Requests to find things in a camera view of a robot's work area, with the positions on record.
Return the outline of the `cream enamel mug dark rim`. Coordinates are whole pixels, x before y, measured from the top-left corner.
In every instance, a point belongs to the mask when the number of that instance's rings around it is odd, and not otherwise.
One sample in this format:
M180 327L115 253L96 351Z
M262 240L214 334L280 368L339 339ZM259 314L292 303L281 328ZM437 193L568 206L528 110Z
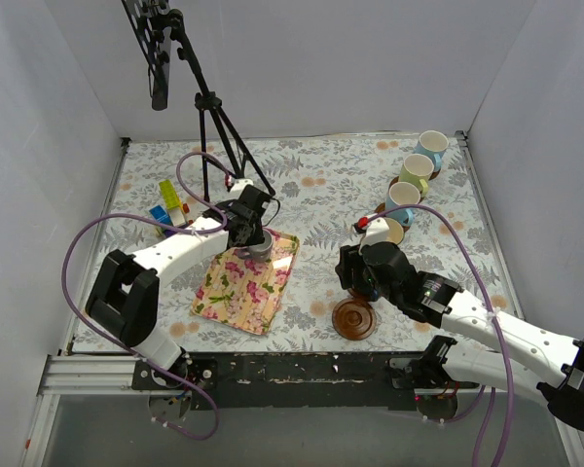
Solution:
M403 227L395 220L384 217L384 221L388 226L387 240L391 243L399 245L405 236Z

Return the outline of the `small grey patterned cup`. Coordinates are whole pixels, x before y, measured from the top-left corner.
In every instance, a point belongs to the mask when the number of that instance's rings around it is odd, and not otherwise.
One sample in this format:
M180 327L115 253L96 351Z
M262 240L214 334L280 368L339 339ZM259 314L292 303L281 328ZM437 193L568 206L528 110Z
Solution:
M242 260L266 262L272 254L274 240L268 230L263 230L263 241L256 245L242 247L236 250L236 256Z

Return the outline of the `white mug blue handle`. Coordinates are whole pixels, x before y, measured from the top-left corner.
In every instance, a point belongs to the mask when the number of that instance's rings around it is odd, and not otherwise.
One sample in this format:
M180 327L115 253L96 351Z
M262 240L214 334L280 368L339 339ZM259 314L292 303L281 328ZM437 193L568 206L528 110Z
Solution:
M414 205L420 202L420 191L417 187L408 182L396 182L392 184L387 192L385 209L390 210L403 205ZM386 215L398 222L404 229L410 228L415 219L415 214L410 208L403 208L392 211Z

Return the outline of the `white mug green handle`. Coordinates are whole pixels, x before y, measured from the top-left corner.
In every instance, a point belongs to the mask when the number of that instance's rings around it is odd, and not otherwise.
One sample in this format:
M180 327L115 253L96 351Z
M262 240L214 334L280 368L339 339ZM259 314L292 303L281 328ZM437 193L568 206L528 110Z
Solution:
M433 161L426 155L411 154L402 164L399 180L414 185L425 198L429 190L429 179L434 170Z

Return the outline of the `white mug light blue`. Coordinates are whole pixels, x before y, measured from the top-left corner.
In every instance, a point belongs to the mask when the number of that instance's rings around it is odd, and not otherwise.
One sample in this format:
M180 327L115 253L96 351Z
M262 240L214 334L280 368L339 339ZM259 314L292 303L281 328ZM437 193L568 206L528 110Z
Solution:
M438 172L442 168L442 159L448 147L449 139L444 133L427 130L420 134L415 153L429 157L434 164L433 171Z

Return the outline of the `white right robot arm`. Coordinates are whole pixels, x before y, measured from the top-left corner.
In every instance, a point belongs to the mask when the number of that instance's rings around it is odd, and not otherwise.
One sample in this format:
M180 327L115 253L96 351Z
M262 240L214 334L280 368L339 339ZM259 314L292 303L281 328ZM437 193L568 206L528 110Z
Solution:
M545 331L505 312L493 325L475 295L415 269L391 242L341 247L335 272L343 288L385 298L409 318L442 330L418 358L396 365L400 384L513 389L584 432L584 338Z

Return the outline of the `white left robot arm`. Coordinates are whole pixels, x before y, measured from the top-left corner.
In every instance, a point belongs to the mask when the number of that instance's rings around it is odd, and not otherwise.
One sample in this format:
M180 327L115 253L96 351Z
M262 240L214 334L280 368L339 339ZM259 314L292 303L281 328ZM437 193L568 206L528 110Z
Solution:
M159 293L194 265L232 248L264 245L262 217L273 197L247 185L208 207L190 226L142 250L106 255L85 305L87 315L117 344L146 358L168 389L188 375L184 350L157 325Z

